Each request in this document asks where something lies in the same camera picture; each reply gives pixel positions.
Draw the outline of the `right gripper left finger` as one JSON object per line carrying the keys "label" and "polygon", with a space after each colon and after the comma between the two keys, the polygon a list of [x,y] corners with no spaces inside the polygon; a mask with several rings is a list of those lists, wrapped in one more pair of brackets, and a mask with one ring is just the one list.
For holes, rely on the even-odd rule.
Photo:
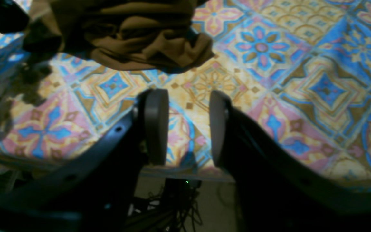
{"label": "right gripper left finger", "polygon": [[84,154],[0,194],[0,232],[119,232],[146,164],[164,165],[169,94],[142,92]]}

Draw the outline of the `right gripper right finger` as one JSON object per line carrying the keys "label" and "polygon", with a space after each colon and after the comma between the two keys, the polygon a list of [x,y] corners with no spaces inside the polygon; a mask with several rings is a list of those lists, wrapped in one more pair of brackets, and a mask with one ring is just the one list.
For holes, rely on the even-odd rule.
{"label": "right gripper right finger", "polygon": [[221,91],[211,93],[209,117],[214,164],[235,180],[249,232],[371,232],[371,193],[295,160]]}

